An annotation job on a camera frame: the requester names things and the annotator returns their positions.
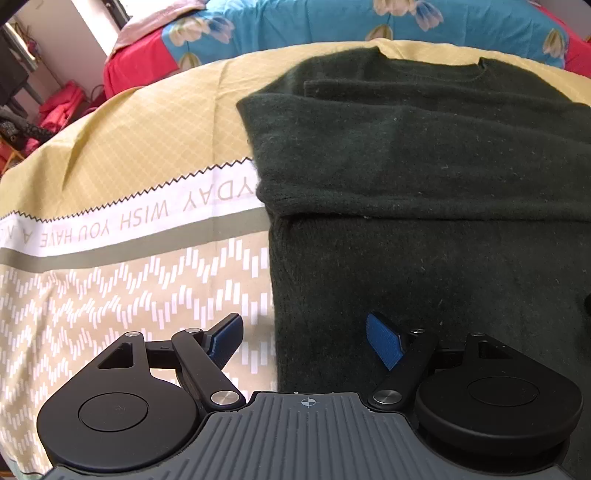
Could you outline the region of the dark green knit sweater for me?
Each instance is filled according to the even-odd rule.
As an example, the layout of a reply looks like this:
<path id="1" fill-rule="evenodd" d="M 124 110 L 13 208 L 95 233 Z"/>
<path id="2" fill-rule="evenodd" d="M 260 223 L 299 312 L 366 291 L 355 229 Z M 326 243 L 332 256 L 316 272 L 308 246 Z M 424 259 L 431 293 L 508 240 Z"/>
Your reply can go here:
<path id="1" fill-rule="evenodd" d="M 590 109 L 532 72 L 356 49 L 236 105 L 270 217 L 280 391 L 368 394 L 379 312 L 590 389 Z"/>

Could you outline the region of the red clothes pile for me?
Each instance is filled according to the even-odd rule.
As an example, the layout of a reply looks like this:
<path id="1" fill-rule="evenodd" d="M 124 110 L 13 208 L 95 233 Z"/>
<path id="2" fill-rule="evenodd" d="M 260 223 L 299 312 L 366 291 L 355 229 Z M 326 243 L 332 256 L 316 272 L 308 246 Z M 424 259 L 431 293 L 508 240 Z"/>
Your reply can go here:
<path id="1" fill-rule="evenodd" d="M 39 107 L 37 126 L 55 135 L 78 119 L 95 111 L 106 101 L 102 84 L 93 88 L 87 97 L 74 81 L 53 94 Z"/>

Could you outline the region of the clothes rack with garments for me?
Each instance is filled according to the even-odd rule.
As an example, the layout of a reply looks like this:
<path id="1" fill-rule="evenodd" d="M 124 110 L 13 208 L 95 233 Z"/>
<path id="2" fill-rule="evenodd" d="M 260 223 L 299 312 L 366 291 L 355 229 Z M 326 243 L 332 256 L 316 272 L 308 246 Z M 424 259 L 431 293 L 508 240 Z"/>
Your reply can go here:
<path id="1" fill-rule="evenodd" d="M 8 27 L 9 24 L 1 27 L 1 105 L 10 105 L 21 90 L 25 90 L 37 104 L 41 104 L 40 96 L 28 83 L 28 70 L 17 57 L 17 42 Z"/>

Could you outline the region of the yellow patterned bed cover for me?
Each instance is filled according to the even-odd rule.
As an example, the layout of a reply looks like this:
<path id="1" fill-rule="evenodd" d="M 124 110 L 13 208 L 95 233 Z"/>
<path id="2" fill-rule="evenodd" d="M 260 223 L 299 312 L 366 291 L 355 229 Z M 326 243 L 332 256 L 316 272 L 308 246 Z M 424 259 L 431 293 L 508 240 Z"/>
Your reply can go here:
<path id="1" fill-rule="evenodd" d="M 498 60 L 590 109 L 575 74 L 390 40 L 245 54 L 110 99 L 1 181 L 1 455 L 17 478 L 589 477 L 590 389 L 480 331 L 437 335 L 413 408 L 370 407 L 388 373 L 372 347 L 384 372 L 368 394 L 277 386 L 270 217 L 236 105 L 362 48 Z M 200 411 L 171 339 L 231 313 L 243 338 L 222 372 L 245 406 Z"/>

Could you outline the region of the red bed sheet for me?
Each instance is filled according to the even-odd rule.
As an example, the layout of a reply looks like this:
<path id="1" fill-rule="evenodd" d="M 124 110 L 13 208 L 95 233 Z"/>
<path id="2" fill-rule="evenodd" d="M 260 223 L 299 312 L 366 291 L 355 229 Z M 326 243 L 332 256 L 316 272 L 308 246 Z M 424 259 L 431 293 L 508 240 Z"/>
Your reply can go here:
<path id="1" fill-rule="evenodd" d="M 562 69 L 588 76 L 590 74 L 589 40 L 582 39 L 566 23 L 538 2 L 529 2 L 564 26 L 570 36 L 567 62 Z M 197 11 L 182 15 L 176 20 L 195 12 Z M 167 25 L 146 35 L 132 45 L 118 50 L 110 59 L 107 57 L 103 70 L 103 84 L 106 96 L 112 97 L 129 88 L 146 86 L 180 71 L 190 69 L 180 67 L 164 46 L 161 34 Z"/>

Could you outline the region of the blue floral quilt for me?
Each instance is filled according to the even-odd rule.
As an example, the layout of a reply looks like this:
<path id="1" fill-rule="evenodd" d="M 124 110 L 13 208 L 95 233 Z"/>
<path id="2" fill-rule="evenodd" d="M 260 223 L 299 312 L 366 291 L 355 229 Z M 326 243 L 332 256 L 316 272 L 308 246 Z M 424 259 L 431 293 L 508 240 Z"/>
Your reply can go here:
<path id="1" fill-rule="evenodd" d="M 167 25 L 180 67 L 318 42 L 378 38 L 498 51 L 564 68 L 570 36 L 529 1 L 209 1 Z"/>

